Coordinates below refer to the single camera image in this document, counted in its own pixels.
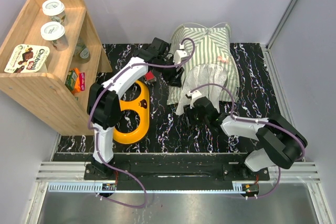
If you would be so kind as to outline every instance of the wooden shelf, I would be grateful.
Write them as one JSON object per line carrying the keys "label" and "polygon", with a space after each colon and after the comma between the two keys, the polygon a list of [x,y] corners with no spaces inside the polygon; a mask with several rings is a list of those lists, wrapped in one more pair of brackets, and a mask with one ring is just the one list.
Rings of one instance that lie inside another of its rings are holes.
{"label": "wooden shelf", "polygon": [[65,26],[65,35],[69,46],[64,51],[57,51],[54,47],[52,47],[50,42],[42,39],[40,34],[41,26],[50,22],[50,18],[43,13],[42,9],[40,9],[37,13],[27,37],[23,41],[24,44],[47,46],[50,48],[50,54],[46,63],[48,73],[52,73],[63,82],[65,82],[69,71],[72,56],[74,55],[73,52],[75,51],[85,14],[86,9],[84,7],[66,9],[68,23]]}
{"label": "wooden shelf", "polygon": [[[93,134],[87,128],[89,90],[97,71],[111,72],[112,68],[83,0],[60,0],[66,7],[69,47],[57,51],[43,40],[40,28],[50,21],[41,9],[44,1],[27,0],[0,48],[0,90],[62,135]],[[79,36],[90,51],[87,63],[73,57]],[[5,73],[7,62],[19,44],[48,46],[48,73]],[[75,96],[64,85],[69,68],[78,68],[86,75],[86,90]]]}

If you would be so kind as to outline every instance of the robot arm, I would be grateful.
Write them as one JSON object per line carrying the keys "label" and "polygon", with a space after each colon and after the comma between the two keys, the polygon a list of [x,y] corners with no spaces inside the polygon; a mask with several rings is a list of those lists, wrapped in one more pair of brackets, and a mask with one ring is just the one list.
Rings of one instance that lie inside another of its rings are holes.
{"label": "robot arm", "polygon": [[188,97],[191,98],[191,105],[186,106],[185,110],[190,120],[189,124],[195,124],[199,121],[205,122],[213,131],[223,131],[228,136],[238,135],[252,138],[261,143],[262,149],[251,152],[245,159],[245,165],[253,172],[274,165],[289,169],[302,152],[295,139],[263,122],[287,130],[301,141],[304,148],[307,147],[307,140],[279,114],[258,120],[239,116],[232,118],[229,114],[218,113],[211,101],[202,97],[202,94],[197,90],[189,93]]}
{"label": "robot arm", "polygon": [[[87,108],[88,114],[91,113],[99,94],[108,87],[107,91],[99,100],[92,117],[93,128],[95,129],[95,149],[93,157],[98,163],[102,163],[102,161],[96,150],[97,143],[103,160],[108,163],[113,159],[113,132],[115,125],[121,119],[119,100],[135,81],[148,72],[149,66],[147,66],[146,63],[150,63],[153,66],[172,65],[174,62],[179,63],[178,61],[181,61],[181,59],[187,56],[187,53],[183,50],[183,46],[181,45],[182,48],[175,52],[174,57],[167,60],[164,53],[168,46],[169,44],[163,40],[154,38],[153,42],[147,48],[141,48],[135,54],[135,57],[132,57],[128,64],[115,76],[103,84],[95,83],[91,86]],[[162,73],[164,80],[169,85],[181,87],[183,68],[158,67],[157,70]]]}
{"label": "robot arm", "polygon": [[[95,99],[94,97],[99,95],[99,93],[102,90],[102,87],[106,88],[109,84],[114,83],[108,89],[109,92],[106,98],[109,98],[109,99],[105,100],[104,102],[104,104],[111,103],[110,108],[102,109],[102,108],[97,107],[94,113],[94,117],[93,117],[93,120],[94,120],[93,127],[97,128],[99,131],[99,134],[98,134],[99,139],[95,139],[95,142],[98,141],[98,147],[99,147],[100,154],[107,163],[113,159],[112,144],[113,144],[114,126],[118,123],[118,121],[120,120],[120,116],[121,116],[119,100],[124,95],[124,93],[127,91],[127,89],[135,83],[135,81],[137,81],[140,77],[142,77],[148,72],[148,66],[135,66],[135,67],[129,68],[135,63],[145,63],[145,61],[139,57],[132,57],[131,60],[128,62],[128,64],[123,69],[121,69],[120,72],[123,72],[123,71],[124,72],[123,74],[120,75],[120,77],[118,77],[117,80],[115,80],[115,76],[114,76],[108,81],[104,82],[102,85],[98,85],[95,83],[90,88],[90,96],[93,97],[92,99]],[[95,158],[96,161],[101,163],[101,160],[98,157],[96,148],[95,148],[93,157]]]}

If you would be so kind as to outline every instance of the yellow ring-shaped object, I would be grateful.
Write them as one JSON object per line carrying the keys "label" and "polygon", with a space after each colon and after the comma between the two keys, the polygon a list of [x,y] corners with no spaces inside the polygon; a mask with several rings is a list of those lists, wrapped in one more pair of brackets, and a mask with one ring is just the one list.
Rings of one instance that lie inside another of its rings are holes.
{"label": "yellow ring-shaped object", "polygon": [[133,101],[120,101],[121,111],[133,110],[140,117],[139,126],[132,132],[122,133],[114,129],[113,138],[121,144],[134,144],[145,137],[149,129],[149,90],[141,81],[135,82],[139,85],[140,95]]}

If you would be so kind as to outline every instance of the metal floor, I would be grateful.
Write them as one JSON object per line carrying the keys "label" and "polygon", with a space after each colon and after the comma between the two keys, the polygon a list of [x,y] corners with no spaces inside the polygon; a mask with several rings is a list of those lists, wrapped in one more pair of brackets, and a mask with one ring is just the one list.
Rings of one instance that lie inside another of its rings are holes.
{"label": "metal floor", "polygon": [[[261,193],[271,185],[261,185]],[[114,194],[129,204],[141,204],[143,194]],[[39,224],[92,223],[318,223],[307,187],[282,184],[269,197],[245,201],[221,194],[149,194],[145,209],[123,207],[94,194],[47,193]]]}

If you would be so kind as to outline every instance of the red label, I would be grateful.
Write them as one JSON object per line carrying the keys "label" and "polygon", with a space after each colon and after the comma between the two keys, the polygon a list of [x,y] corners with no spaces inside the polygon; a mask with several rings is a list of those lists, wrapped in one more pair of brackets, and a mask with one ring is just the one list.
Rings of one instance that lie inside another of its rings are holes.
{"label": "red label", "polygon": [[85,73],[79,74],[79,85],[80,85],[80,91],[85,90]]}
{"label": "red label", "polygon": [[32,69],[33,63],[34,63],[33,61],[30,61],[30,62],[28,63],[28,66],[27,66],[27,69],[28,69],[28,70]]}
{"label": "red label", "polygon": [[145,78],[147,81],[152,80],[155,78],[154,74],[152,71],[149,71],[147,74],[145,74]]}

